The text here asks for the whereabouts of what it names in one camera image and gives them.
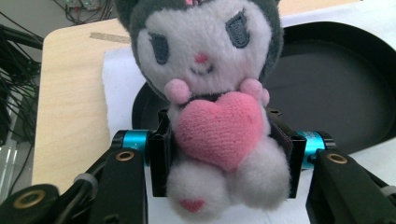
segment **wooden table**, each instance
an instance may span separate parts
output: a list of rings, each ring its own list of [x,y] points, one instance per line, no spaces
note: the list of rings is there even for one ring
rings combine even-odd
[[[289,15],[356,1],[282,0],[280,11]],[[64,28],[45,38],[33,184],[51,183],[65,192],[108,149],[103,55],[129,46],[121,43],[125,38],[116,20]]]

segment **blue metal ring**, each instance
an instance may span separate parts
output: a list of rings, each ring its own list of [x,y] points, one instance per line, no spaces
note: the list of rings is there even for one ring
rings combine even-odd
[[[317,132],[298,131],[297,134],[306,138],[303,169],[314,169],[314,164],[308,161],[308,157],[315,155],[318,148],[326,149],[323,138]]]
[[[147,130],[128,130],[122,142],[122,147],[130,147],[142,152],[145,166],[149,166],[149,156],[146,151],[148,135],[149,131]]]

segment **black round tray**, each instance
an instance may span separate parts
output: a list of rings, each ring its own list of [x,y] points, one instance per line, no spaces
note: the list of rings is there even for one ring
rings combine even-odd
[[[378,37],[336,22],[285,28],[285,46],[264,86],[269,106],[299,131],[329,133],[351,153],[396,136],[396,51]],[[168,106],[147,84],[137,94],[134,129],[155,130]]]

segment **kuromi plush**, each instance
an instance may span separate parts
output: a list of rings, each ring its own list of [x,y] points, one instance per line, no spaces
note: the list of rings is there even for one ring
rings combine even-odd
[[[235,203],[276,209],[289,195],[269,137],[262,82],[282,49],[276,0],[116,0],[148,84],[169,100],[178,158],[167,197],[187,220]]]

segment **pink heart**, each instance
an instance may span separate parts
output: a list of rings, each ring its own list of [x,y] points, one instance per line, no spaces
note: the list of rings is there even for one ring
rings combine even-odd
[[[215,102],[195,100],[181,112],[175,137],[191,157],[235,170],[263,133],[259,103],[242,92],[228,92]]]

